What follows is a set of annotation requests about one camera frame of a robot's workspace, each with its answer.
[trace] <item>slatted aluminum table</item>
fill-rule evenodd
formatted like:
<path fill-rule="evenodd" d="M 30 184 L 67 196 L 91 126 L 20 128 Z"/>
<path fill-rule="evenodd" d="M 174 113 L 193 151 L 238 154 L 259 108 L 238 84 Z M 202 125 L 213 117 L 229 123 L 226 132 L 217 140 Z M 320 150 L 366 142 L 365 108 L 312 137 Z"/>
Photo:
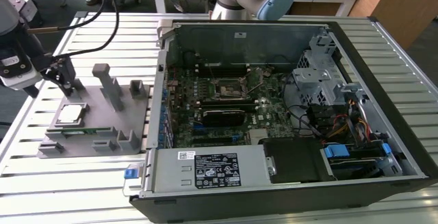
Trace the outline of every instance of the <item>slatted aluminum table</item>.
<path fill-rule="evenodd" d="M 86 18 L 75 18 L 73 25 L 93 15 L 89 13 Z M 134 78 L 154 84 L 157 24 L 163 18 L 207 19 L 207 15 L 122 14 L 119 33 L 109 47 L 73 58 L 78 76 L 86 85 L 99 84 L 91 73 L 95 63 L 111 65 L 111 75 L 118 77 L 122 85 Z M 437 87 L 380 23 L 349 17 L 289 16 L 284 20 L 337 21 L 341 24 L 417 137 L 438 162 Z M 95 22 L 66 33 L 55 54 L 101 46 L 114 25 L 115 15 L 102 14 Z M 342 63 L 354 80 L 348 62 Z M 39 97 L 27 99 L 0 144 L 0 223 L 150 223 L 122 193 L 125 169 L 131 163 L 143 161 L 145 154 L 60 159 L 39 159 L 35 156 L 63 97 L 50 82 L 39 83 L 39 89 Z M 203 223 L 436 223 L 437 207 L 436 185 L 418 192 L 392 196 L 364 208 Z"/>

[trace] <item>warning label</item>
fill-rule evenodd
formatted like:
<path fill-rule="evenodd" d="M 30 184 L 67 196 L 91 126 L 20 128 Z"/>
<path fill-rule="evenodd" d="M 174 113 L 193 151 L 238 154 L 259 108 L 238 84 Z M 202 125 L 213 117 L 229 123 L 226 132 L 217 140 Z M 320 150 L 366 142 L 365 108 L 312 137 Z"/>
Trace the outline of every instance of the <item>warning label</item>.
<path fill-rule="evenodd" d="M 197 155 L 195 178 L 198 189 L 242 186 L 238 154 Z"/>

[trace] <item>blue latch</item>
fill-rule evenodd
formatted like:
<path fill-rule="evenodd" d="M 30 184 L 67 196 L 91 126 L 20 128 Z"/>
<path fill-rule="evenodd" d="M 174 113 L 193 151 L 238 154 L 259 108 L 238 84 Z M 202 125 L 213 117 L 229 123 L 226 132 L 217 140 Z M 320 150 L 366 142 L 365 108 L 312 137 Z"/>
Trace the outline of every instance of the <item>blue latch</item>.
<path fill-rule="evenodd" d="M 389 145 L 388 143 L 384 143 L 384 144 L 382 144 L 382 148 L 384 148 L 385 153 L 386 153 L 388 155 L 392 154 L 393 150 L 392 150 L 392 147 L 390 147 L 390 145 Z"/>
<path fill-rule="evenodd" d="M 125 179 L 137 179 L 139 177 L 138 169 L 126 169 L 125 170 Z"/>
<path fill-rule="evenodd" d="M 345 145 L 329 145 L 326 148 L 324 148 L 324 151 L 328 158 L 350 156 L 348 146 Z"/>

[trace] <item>gray plastic part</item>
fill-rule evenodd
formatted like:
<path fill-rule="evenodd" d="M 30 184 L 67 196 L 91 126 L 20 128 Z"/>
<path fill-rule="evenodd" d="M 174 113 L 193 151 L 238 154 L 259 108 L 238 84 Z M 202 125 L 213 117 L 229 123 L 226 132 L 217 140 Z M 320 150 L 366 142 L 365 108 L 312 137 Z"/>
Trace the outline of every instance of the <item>gray plastic part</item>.
<path fill-rule="evenodd" d="M 110 128 L 109 130 L 99 130 L 97 131 L 98 135 L 101 137 L 115 137 L 118 136 L 118 130 L 115 127 Z"/>
<path fill-rule="evenodd" d="M 134 131 L 131 130 L 130 132 L 130 137 L 127 138 L 123 134 L 122 131 L 119 131 L 119 135 L 118 135 L 118 143 L 122 147 L 122 150 L 135 150 L 139 147 L 141 144 L 141 140 L 137 137 Z"/>
<path fill-rule="evenodd" d="M 110 152 L 117 149 L 117 145 L 113 143 L 111 139 L 95 140 L 91 147 L 97 152 Z"/>
<path fill-rule="evenodd" d="M 44 153 L 44 154 L 62 154 L 65 151 L 65 147 L 56 143 L 56 142 L 48 142 L 48 143 L 43 143 L 39 147 L 39 150 Z"/>
<path fill-rule="evenodd" d="M 81 102 L 89 105 L 89 109 L 82 117 L 85 126 L 82 128 L 55 127 L 62 111 L 59 109 L 48 129 L 70 129 L 66 131 L 69 133 L 63 134 L 62 131 L 46 132 L 47 137 L 43 140 L 43 144 L 58 142 L 65 149 L 60 153 L 52 153 L 43 146 L 38 152 L 38 157 L 56 158 L 138 154 L 142 149 L 150 96 L 150 86 L 142 85 L 142 87 L 145 89 L 145 95 L 133 98 L 130 86 L 121 86 L 121 101 L 125 106 L 122 111 L 114 111 L 113 103 L 110 98 L 106 98 L 103 95 L 101 86 L 90 86 L 83 90 L 77 90 L 79 94 L 78 98 L 65 98 L 60 107 Z M 118 141 L 121 132 L 123 133 L 125 139 Z M 114 146 L 110 145 L 107 150 L 102 148 L 103 146 L 95 144 L 97 141 L 109 140 Z"/>
<path fill-rule="evenodd" d="M 102 82 L 102 92 L 103 95 L 106 95 L 111 101 L 113 107 L 115 108 L 115 111 L 123 110 L 123 103 L 121 100 L 122 90 L 118 83 L 118 80 L 115 78 L 111 78 L 110 76 L 110 65 L 109 64 L 95 64 L 93 74 L 95 77 L 101 79 Z"/>
<path fill-rule="evenodd" d="M 145 98 L 149 97 L 145 89 L 143 81 L 131 80 L 130 82 L 130 92 L 133 98 Z"/>
<path fill-rule="evenodd" d="M 46 132 L 46 136 L 52 140 L 66 139 L 66 135 L 62 132 Z"/>

